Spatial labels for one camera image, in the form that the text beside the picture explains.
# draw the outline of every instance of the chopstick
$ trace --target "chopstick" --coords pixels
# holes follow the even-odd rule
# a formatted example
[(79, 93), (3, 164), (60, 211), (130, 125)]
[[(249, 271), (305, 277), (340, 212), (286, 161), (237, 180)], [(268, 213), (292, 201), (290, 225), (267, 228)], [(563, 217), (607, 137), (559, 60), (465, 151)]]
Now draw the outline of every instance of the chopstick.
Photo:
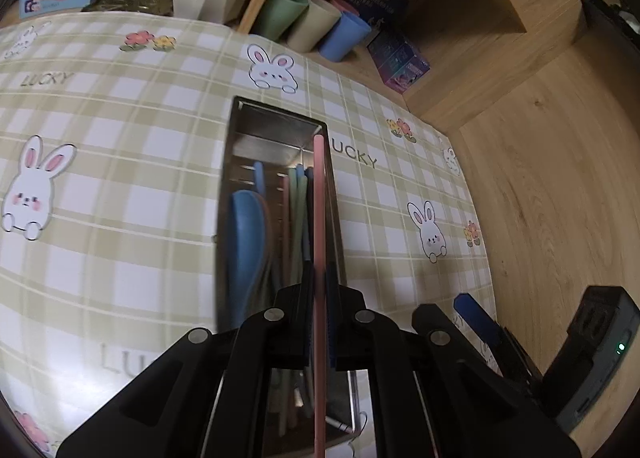
[[(296, 174), (298, 175), (299, 179), (306, 175), (305, 168), (302, 166), (302, 164), (298, 164), (296, 166)], [(311, 251), (309, 249), (309, 222), (307, 218), (307, 215), (308, 215), (307, 211), (308, 209), (312, 209), (312, 208), (309, 208), (307, 205), (308, 197), (309, 197), (309, 181), (307, 177), (306, 193), (304, 197), (305, 212), (302, 220), (303, 222), (302, 223), (302, 260), (303, 261), (311, 261)], [(302, 279), (302, 264), (300, 264), (300, 272), (298, 273), (298, 278)]]
[(298, 189), (296, 193), (296, 216), (294, 218), (293, 238), (291, 239), (291, 268), (289, 271), (289, 282), (295, 285), (302, 277), (302, 231), (305, 222), (305, 202), (306, 202), (306, 177), (303, 175), (298, 179)]
[(308, 167), (306, 175), (306, 229), (308, 231), (309, 253), (314, 253), (314, 169)]
[(324, 458), (326, 442), (326, 298), (324, 273), (324, 137), (314, 136), (314, 457)]
[(289, 175), (282, 177), (282, 284), (289, 284)]
[[(268, 205), (266, 205), (267, 204), (267, 185), (266, 185), (266, 180), (264, 178), (264, 164), (262, 164), (260, 161), (254, 162), (254, 182), (255, 182), (256, 191), (265, 200), (265, 207), (267, 209), (266, 213), (268, 214), (269, 207)], [(280, 281), (280, 267), (278, 266), (278, 257), (275, 254), (276, 240), (273, 239), (273, 232), (271, 232), (270, 236), (271, 236), (271, 239), (269, 241), (271, 246), (271, 251), (270, 251), (271, 260), (268, 268), (266, 269), (266, 274), (268, 276), (271, 276), (271, 292), (273, 293), (273, 298), (275, 298), (275, 295), (278, 293), (279, 289), (282, 287), (282, 283)], [(269, 283), (269, 282), (270, 282), (269, 278), (267, 277), (265, 283)]]
[[(298, 199), (298, 177), (296, 176), (296, 169), (295, 167), (290, 167), (289, 168), (289, 218), (290, 218), (290, 223), (291, 223), (291, 238), (290, 238), (290, 250), (291, 253), (295, 250), (295, 238), (293, 238), (293, 232), (294, 232), (294, 225), (296, 222), (296, 211), (298, 210), (298, 204), (297, 204), (297, 199)], [(287, 281), (285, 282), (286, 285), (295, 285), (295, 283), (292, 281), (291, 279), (291, 275), (293, 273), (293, 259), (291, 257), (291, 253), (287, 254), (287, 258), (289, 258), (289, 274), (287, 275)]]

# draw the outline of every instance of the black charger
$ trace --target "black charger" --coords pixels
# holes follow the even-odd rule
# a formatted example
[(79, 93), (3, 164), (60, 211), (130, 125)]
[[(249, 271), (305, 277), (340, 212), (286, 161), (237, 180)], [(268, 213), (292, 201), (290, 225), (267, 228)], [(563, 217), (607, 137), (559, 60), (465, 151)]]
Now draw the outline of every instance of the black charger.
[(622, 287), (588, 287), (584, 292), (540, 388), (543, 411), (566, 433), (607, 387), (639, 324), (640, 311)]

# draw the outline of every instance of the light green cup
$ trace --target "light green cup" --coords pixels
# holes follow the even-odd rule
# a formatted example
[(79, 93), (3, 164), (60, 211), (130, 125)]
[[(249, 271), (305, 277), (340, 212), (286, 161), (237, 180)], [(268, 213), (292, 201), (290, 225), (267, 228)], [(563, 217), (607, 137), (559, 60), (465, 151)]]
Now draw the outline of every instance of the light green cup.
[(308, 6), (309, 0), (267, 0), (251, 32), (277, 42)]

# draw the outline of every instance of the wooden cabinet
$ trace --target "wooden cabinet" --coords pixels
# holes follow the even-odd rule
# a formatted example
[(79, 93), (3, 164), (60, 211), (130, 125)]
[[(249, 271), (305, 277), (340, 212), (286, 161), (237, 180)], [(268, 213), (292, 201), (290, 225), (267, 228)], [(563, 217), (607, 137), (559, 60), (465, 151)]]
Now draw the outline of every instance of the wooden cabinet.
[[(640, 305), (639, 65), (590, 30), (449, 136), (478, 211), (498, 320), (543, 372), (588, 285)], [(640, 342), (572, 438), (584, 458), (640, 386)]]
[(580, 20), (580, 0), (409, 0), (399, 28), (431, 70), (404, 95), (383, 85), (365, 48), (340, 63), (310, 56), (449, 133), (568, 47)]

